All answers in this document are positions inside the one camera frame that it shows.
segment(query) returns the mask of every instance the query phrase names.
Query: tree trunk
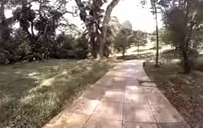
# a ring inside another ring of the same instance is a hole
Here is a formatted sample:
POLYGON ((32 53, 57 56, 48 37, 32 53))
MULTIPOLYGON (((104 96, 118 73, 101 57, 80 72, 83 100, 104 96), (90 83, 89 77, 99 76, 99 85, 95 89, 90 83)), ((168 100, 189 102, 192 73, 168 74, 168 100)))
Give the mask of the tree trunk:
POLYGON ((156 59, 155 59, 155 67, 159 67, 159 26, 158 26, 158 14, 156 3, 154 4, 155 8, 155 23, 156 23, 156 59))
POLYGON ((106 9, 106 13, 103 19, 103 23, 102 23, 102 28, 101 28, 101 35, 100 35, 100 39, 99 39, 99 57, 103 58, 103 51, 104 51, 104 45, 106 43, 106 33, 107 33, 107 29, 108 29, 108 25, 110 22, 110 17, 111 17, 111 13, 113 11, 113 8, 119 3, 120 0, 112 0, 112 2, 107 6, 106 9))
POLYGON ((122 56, 123 56, 123 58, 125 57, 125 53, 126 53, 126 48, 123 48, 123 50, 122 50, 122 56))

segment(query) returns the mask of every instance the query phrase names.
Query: distant tree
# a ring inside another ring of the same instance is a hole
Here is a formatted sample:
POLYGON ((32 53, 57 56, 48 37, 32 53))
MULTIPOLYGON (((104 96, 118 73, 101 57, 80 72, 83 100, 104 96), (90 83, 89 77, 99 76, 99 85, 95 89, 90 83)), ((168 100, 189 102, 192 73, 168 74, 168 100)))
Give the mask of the distant tree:
POLYGON ((134 31, 132 33, 132 37, 130 40, 131 40, 132 44, 137 46, 138 51, 139 51, 140 46, 144 46, 145 44, 147 44, 147 33, 142 32, 140 30, 134 31))
POLYGON ((125 57, 126 50, 131 46, 132 30, 127 28, 121 28, 116 36, 114 47, 118 52, 122 52, 122 56, 125 57))

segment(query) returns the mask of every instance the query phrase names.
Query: sky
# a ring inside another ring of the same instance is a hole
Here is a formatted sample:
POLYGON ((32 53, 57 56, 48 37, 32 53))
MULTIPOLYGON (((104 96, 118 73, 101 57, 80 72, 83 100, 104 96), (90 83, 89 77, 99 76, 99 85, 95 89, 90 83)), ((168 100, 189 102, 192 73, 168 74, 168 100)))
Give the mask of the sky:
MULTIPOLYGON (((72 9, 73 6, 76 6, 74 0, 69 2, 68 9, 72 9)), ((112 12, 112 16, 118 17, 120 23, 124 21, 130 21, 132 23, 134 30, 142 30, 145 32, 153 32, 155 31, 155 20, 154 16, 150 12, 150 9, 141 7, 140 0, 121 0, 119 4, 114 8, 112 12)), ((11 10, 7 10, 5 12, 6 17, 10 17, 12 15, 11 10)), ((73 17, 72 15, 66 15, 66 18, 70 20, 70 22, 76 24, 79 28, 82 28, 83 22, 79 17, 73 17)), ((161 17, 159 17, 159 26, 162 26, 161 17)))

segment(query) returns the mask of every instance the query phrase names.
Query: foliage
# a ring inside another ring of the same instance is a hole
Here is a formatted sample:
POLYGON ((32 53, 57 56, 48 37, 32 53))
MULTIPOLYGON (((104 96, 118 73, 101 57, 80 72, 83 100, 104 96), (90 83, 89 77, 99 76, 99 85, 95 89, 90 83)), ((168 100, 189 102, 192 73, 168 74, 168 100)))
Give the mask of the foliage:
POLYGON ((67 22, 66 1, 57 0, 0 1, 0 63, 34 61, 49 58, 86 58, 88 44, 79 33, 57 35, 58 28, 74 26, 67 22), (13 8, 13 16, 5 17, 5 10, 13 8))

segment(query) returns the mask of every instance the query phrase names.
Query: tree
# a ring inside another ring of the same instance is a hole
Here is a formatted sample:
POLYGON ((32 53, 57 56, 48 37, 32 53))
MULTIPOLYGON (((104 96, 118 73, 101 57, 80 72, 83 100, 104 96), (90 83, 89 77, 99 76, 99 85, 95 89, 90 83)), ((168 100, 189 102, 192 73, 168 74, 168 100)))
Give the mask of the tree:
POLYGON ((122 56, 125 57, 126 50, 131 46, 132 30, 122 27, 116 36, 114 47, 118 52, 122 52, 122 56))
POLYGON ((189 73, 193 60, 190 47, 192 35, 203 23, 203 1, 161 0, 158 5, 164 24, 171 33, 171 41, 180 50, 184 73, 189 73))
POLYGON ((138 47, 139 51, 139 47, 144 46, 147 43, 147 33, 140 30, 134 31, 132 33, 131 42, 138 47))
POLYGON ((111 13, 119 1, 120 0, 112 0, 103 15, 104 10, 101 9, 101 7, 107 2, 106 0, 93 0, 92 2, 75 0, 80 10, 80 18, 85 23, 87 29, 88 41, 92 49, 91 54, 94 58, 97 58, 98 53, 100 58, 103 58, 103 50, 106 43, 111 13))

